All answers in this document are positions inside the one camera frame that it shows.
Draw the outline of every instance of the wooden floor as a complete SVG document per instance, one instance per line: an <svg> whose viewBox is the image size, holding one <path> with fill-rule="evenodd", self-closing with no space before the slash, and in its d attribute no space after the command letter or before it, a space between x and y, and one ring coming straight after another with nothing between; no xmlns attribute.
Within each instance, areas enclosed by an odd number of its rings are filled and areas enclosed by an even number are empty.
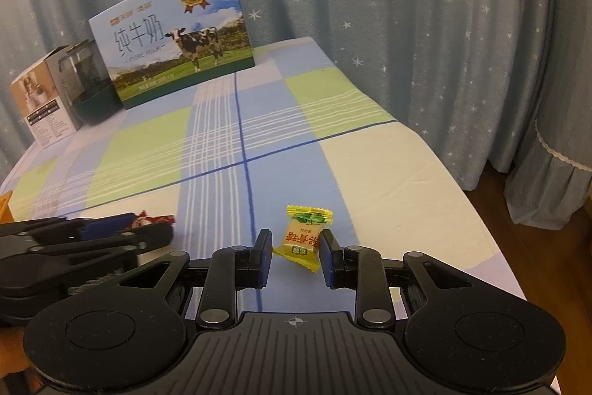
<svg viewBox="0 0 592 395"><path fill-rule="evenodd" d="M592 220L583 209L560 231L514 225L503 196L506 175L487 163L467 197L489 228L526 298L563 326L562 395L592 394Z"/></svg>

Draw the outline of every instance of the cow picture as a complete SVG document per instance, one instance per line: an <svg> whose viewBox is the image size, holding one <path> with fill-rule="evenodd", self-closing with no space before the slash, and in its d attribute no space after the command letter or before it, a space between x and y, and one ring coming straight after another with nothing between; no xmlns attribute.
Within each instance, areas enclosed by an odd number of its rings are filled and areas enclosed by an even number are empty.
<svg viewBox="0 0 592 395"><path fill-rule="evenodd" d="M203 54L212 54L214 56L215 66L218 66L218 57L224 55L222 44L218 38L218 29L215 27L208 27L189 33L185 33L184 27L181 29L175 28L171 32L167 32L165 36L172 38L183 56L194 64L196 73L200 71L199 57Z"/></svg>

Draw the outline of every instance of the kitchen appliance box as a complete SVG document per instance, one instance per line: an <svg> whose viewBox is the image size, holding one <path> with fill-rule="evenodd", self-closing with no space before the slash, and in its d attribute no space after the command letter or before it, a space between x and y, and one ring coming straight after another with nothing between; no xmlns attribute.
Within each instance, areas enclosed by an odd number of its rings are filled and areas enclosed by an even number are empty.
<svg viewBox="0 0 592 395"><path fill-rule="evenodd" d="M66 78L58 67L67 47L55 48L10 84L23 120L42 148L70 136L82 124L72 111L73 98L69 97L76 96L79 83Z"/></svg>
<svg viewBox="0 0 592 395"><path fill-rule="evenodd" d="M126 108L255 65L239 0L124 0L89 23Z"/></svg>

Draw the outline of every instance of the plaid bedsheet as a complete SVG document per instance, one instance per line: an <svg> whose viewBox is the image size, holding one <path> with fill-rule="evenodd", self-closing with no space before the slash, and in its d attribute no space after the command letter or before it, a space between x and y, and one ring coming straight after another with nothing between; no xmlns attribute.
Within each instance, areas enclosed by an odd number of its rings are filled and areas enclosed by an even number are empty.
<svg viewBox="0 0 592 395"><path fill-rule="evenodd" d="M391 258L425 250L520 292L476 214L467 232L452 240L424 235L425 228L397 231L385 213L393 210L381 203L401 192L402 175L404 186L416 189L408 178L424 168L406 168L393 157L375 186L364 182L393 150L407 149L409 130L355 88L312 39L279 42L255 54L254 68L121 111L45 150L33 145L2 185L2 192L14 190L15 218L143 208L151 215L174 213L175 248L206 258L223 246L251 245L262 228L270 228L278 244L287 204L319 206L333 210L332 230L342 246L372 244ZM443 183L456 186L427 145L417 143ZM375 189L377 199L364 195ZM415 196L402 194L401 200ZM406 209L404 201L396 203ZM441 224L438 217L449 214L438 210L430 216ZM351 311L353 299L353 292L328 290L321 273L274 256L268 287L242 291L239 309Z"/></svg>

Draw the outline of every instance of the orange object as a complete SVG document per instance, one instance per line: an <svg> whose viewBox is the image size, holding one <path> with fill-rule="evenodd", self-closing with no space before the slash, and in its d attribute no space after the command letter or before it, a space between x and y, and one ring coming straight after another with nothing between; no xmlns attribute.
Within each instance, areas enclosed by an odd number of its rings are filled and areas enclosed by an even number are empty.
<svg viewBox="0 0 592 395"><path fill-rule="evenodd" d="M10 208L8 207L8 202L10 201L12 195L12 191L9 191L4 195L0 195L0 224L14 222L13 214L10 212Z"/></svg>
<svg viewBox="0 0 592 395"><path fill-rule="evenodd" d="M23 350L23 331L20 326L0 328L0 378L29 367Z"/></svg>

